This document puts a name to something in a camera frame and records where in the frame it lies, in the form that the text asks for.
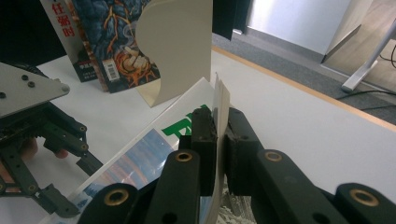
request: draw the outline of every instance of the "colorful book cover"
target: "colorful book cover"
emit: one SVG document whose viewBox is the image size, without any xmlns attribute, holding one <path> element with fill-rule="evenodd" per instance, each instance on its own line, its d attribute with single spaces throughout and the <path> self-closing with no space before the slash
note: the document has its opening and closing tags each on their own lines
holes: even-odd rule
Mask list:
<svg viewBox="0 0 396 224">
<path fill-rule="evenodd" d="M 135 27 L 141 0 L 72 0 L 109 92 L 160 78 L 157 65 L 139 49 Z"/>
<path fill-rule="evenodd" d="M 78 28 L 64 0 L 40 0 L 81 82 L 97 79 Z"/>
<path fill-rule="evenodd" d="M 91 60 L 91 64 L 92 64 L 93 70 L 95 71 L 96 76 L 97 76 L 97 78 L 98 78 L 98 80 L 99 80 L 99 82 L 100 82 L 100 84 L 102 86 L 102 90 L 103 91 L 108 91 L 107 84 L 105 82 L 105 79 L 103 78 L 103 74 L 102 74 L 102 72 L 101 72 L 101 70 L 99 68 L 99 64 L 98 64 L 98 62 L 96 60 L 96 57 L 93 55 L 90 42 L 88 41 L 87 35 L 84 32 L 84 28 L 82 27 L 81 20 L 78 17 L 78 14 L 77 14 L 77 12 L 76 12 L 76 10 L 74 8 L 73 2 L 72 2 L 72 0 L 64 0 L 64 2 L 66 3 L 67 8 L 68 8 L 68 10 L 69 10 L 69 12 L 70 12 L 70 14 L 71 14 L 71 16 L 73 18 L 73 21 L 75 22 L 75 24 L 77 26 L 79 36 L 80 36 L 80 38 L 82 40 L 82 44 L 84 45 L 84 48 L 87 51 L 88 57 Z"/>
</svg>

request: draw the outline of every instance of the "gray floor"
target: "gray floor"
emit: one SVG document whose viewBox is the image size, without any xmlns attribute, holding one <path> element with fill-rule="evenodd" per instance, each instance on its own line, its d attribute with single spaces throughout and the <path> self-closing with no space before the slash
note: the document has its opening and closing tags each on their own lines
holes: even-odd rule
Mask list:
<svg viewBox="0 0 396 224">
<path fill-rule="evenodd" d="M 347 95 L 341 90 L 347 80 L 345 75 L 322 66 L 321 55 L 286 41 L 249 30 L 247 35 L 233 34 L 232 41 L 213 35 L 212 44 L 332 98 Z M 354 92 L 371 90 L 376 89 L 363 83 Z M 395 105 L 395 99 L 383 93 L 366 93 L 346 98 L 342 102 L 364 109 Z M 396 125 L 395 106 L 365 112 Z"/>
</svg>

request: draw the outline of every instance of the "table surface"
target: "table surface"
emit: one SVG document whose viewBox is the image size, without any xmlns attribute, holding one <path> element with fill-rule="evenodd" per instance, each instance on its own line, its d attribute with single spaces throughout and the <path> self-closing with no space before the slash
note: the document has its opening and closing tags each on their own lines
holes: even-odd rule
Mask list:
<svg viewBox="0 0 396 224">
<path fill-rule="evenodd" d="M 176 99 L 150 108 L 136 90 L 101 91 L 99 82 L 80 83 L 66 57 L 39 69 L 70 86 L 68 95 L 52 101 L 88 127 L 90 151 L 109 161 Z M 318 187 L 335 192 L 342 183 L 357 182 L 396 202 L 396 126 L 308 89 L 272 71 L 213 48 L 215 75 L 242 110 L 265 148 L 287 153 Z M 41 188 L 50 183 L 69 195 L 88 176 L 73 155 L 56 159 L 42 147 L 26 162 Z M 47 213 L 33 200 L 2 198 L 1 223 L 37 223 Z"/>
</svg>

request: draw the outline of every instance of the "barcode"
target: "barcode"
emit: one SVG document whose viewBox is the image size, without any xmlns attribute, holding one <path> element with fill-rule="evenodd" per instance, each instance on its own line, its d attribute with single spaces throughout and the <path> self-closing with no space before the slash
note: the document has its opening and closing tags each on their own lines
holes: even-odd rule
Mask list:
<svg viewBox="0 0 396 224">
<path fill-rule="evenodd" d="M 103 66 L 106 69 L 108 80 L 114 81 L 120 79 L 119 71 L 117 71 L 116 64 L 112 59 L 103 61 Z"/>
</svg>

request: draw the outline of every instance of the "black cable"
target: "black cable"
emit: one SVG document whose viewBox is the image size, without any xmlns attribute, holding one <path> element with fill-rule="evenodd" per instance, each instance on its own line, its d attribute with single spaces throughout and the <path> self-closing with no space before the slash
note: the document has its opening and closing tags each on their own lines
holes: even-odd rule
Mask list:
<svg viewBox="0 0 396 224">
<path fill-rule="evenodd" d="M 395 47 L 393 48 L 392 53 L 390 54 L 390 59 L 387 59 L 387 58 L 382 57 L 381 54 L 379 54 L 379 57 L 380 57 L 381 59 L 385 60 L 385 61 L 391 62 L 392 65 L 393 65 L 393 67 L 396 68 L 396 61 L 393 60 L 393 55 L 394 55 L 394 53 L 395 53 L 395 50 L 396 50 L 396 45 L 395 45 Z"/>
<path fill-rule="evenodd" d="M 346 99 L 346 98 L 351 97 L 351 96 L 362 95 L 362 94 L 372 93 L 372 92 L 379 92 L 379 93 L 385 93 L 385 94 L 396 96 L 396 93 L 390 92 L 390 91 L 358 91 L 358 92 L 350 93 L 349 95 L 341 96 L 341 97 L 338 97 L 338 98 L 335 98 L 335 99 L 336 100 L 343 100 L 343 99 Z"/>
<path fill-rule="evenodd" d="M 367 110 L 383 109 L 383 108 L 394 107 L 394 106 L 396 106 L 396 105 L 381 105 L 381 106 L 376 106 L 376 107 L 363 108 L 363 109 L 360 109 L 360 110 L 361 111 L 367 111 Z"/>
</svg>

